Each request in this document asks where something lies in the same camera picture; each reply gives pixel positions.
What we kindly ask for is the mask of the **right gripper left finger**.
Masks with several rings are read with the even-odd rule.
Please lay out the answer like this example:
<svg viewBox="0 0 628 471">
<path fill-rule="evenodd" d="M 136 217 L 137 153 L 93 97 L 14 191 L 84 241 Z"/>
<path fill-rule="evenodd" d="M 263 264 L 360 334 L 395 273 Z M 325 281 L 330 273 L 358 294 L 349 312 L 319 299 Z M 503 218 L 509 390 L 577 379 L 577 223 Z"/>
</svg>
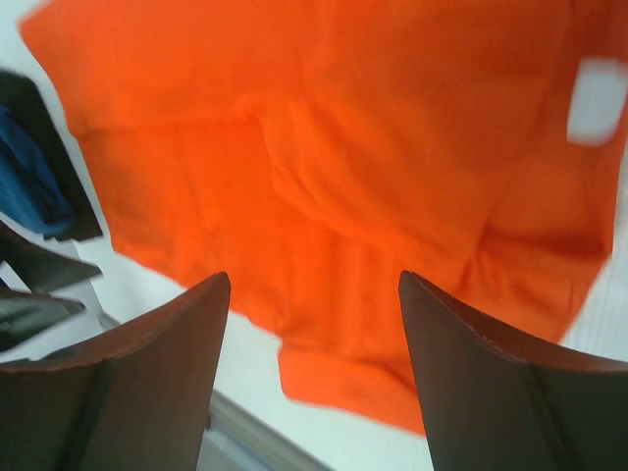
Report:
<svg viewBox="0 0 628 471">
<path fill-rule="evenodd" d="M 97 337 L 3 364 L 2 468 L 194 469 L 230 294 L 218 273 Z"/>
</svg>

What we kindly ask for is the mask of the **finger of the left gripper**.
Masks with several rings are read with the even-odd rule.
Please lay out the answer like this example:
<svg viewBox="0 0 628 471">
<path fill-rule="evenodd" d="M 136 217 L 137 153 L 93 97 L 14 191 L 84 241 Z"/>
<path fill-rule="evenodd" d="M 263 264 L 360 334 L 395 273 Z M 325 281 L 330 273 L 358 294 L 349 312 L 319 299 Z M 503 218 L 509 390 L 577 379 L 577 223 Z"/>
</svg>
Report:
<svg viewBox="0 0 628 471">
<path fill-rule="evenodd" d="M 102 275 L 97 266 L 36 245 L 5 223 L 1 223 L 1 261 L 6 262 L 32 292 L 51 292 Z"/>
<path fill-rule="evenodd" d="M 11 350 L 85 310 L 82 302 L 1 289 L 1 350 Z"/>
</svg>

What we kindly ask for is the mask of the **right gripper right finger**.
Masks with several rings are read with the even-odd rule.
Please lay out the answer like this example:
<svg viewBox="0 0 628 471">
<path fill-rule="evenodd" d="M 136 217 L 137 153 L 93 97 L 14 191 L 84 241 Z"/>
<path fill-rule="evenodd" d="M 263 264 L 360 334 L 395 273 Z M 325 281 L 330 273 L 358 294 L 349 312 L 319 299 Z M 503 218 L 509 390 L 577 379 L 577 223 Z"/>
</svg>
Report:
<svg viewBox="0 0 628 471">
<path fill-rule="evenodd" d="M 420 276 L 399 280 L 437 470 L 623 470 L 627 366 L 522 332 Z"/>
</svg>

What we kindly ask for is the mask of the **orange t shirt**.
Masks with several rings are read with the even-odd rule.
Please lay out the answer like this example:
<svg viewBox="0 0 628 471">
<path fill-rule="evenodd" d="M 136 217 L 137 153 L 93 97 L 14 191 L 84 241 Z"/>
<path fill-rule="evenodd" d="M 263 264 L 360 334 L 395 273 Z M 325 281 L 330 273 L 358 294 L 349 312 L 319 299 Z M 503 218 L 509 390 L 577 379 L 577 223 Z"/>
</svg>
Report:
<svg viewBox="0 0 628 471">
<path fill-rule="evenodd" d="M 114 249 L 282 342 L 284 393 L 415 433 L 412 271 L 558 341 L 613 246 L 627 124 L 570 141 L 623 1 L 52 1 L 51 79 Z"/>
</svg>

